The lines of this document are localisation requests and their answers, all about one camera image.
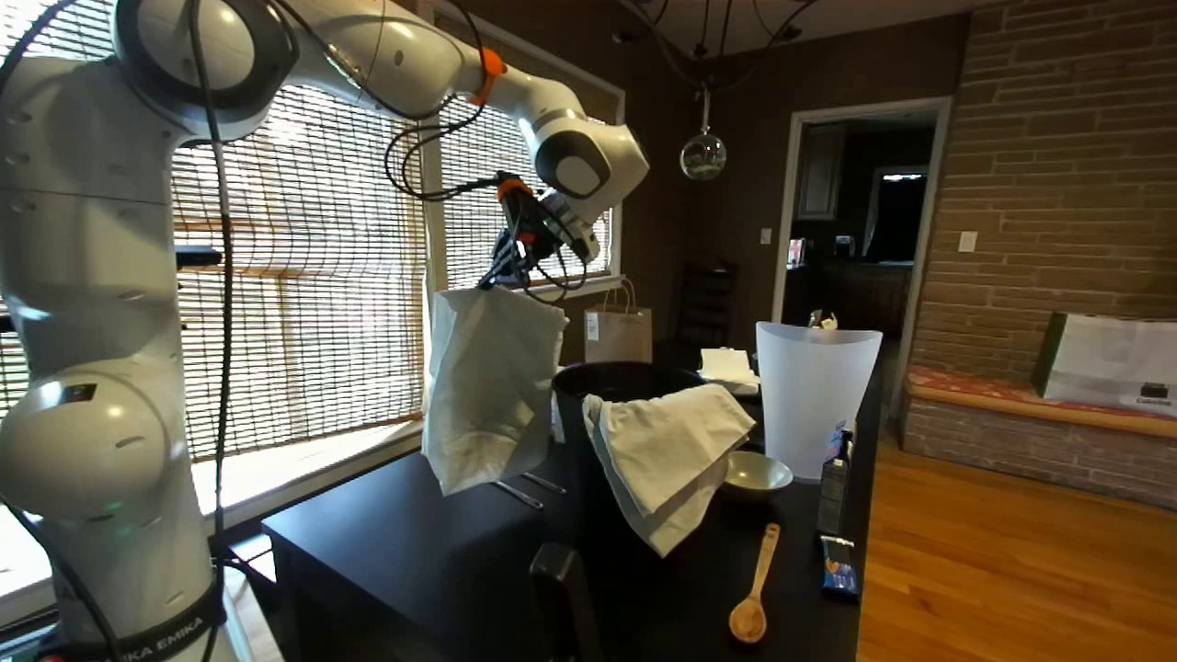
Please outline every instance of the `white container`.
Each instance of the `white container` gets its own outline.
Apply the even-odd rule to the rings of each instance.
[[[758,325],[765,458],[815,481],[820,463],[835,454],[830,430],[837,422],[852,430],[878,345],[884,333]]]

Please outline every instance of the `hardwood floor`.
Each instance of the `hardwood floor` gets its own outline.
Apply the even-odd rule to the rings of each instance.
[[[1177,662],[1177,512],[885,444],[856,658]]]

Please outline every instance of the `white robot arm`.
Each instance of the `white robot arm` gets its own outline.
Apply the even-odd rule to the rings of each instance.
[[[205,99],[228,139],[325,61],[398,116],[474,97],[522,119],[569,244],[646,162],[560,83],[391,0],[118,0],[109,26],[115,64],[24,61],[0,89],[0,295],[31,357],[0,502],[45,517],[126,658],[199,658],[212,564],[184,454],[169,156],[208,137]],[[109,634],[59,585],[67,658],[107,658]]]

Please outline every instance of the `window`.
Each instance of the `window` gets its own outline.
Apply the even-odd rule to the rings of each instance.
[[[0,54],[49,5],[0,5]],[[31,54],[107,61],[109,8],[115,0],[77,0],[42,34]],[[522,65],[575,83],[590,110],[623,119],[623,97],[609,84],[563,72],[548,54],[528,54]],[[381,148],[398,130],[402,119],[365,99],[292,83],[266,122],[226,148],[235,225],[228,454],[418,417],[428,354],[424,262],[432,244],[424,205],[398,194],[381,178]],[[528,175],[514,122],[494,110],[455,139],[443,139],[438,159],[445,183],[488,178],[494,168]],[[173,156],[173,221],[178,249],[226,249],[208,148],[180,148]],[[445,280],[471,287],[488,270],[488,248],[505,227],[498,199],[494,191],[463,194],[443,205],[443,221],[450,227],[450,244],[438,248],[450,265]],[[602,256],[593,273],[609,273],[617,256],[613,215],[597,232]],[[212,458],[219,389],[219,270],[180,270],[178,306],[184,325],[189,444],[196,459],[205,459]],[[0,303],[0,422],[24,393],[24,357],[2,322]],[[23,534],[0,522],[0,577],[15,537]],[[23,589],[15,575],[2,580],[0,596]]]

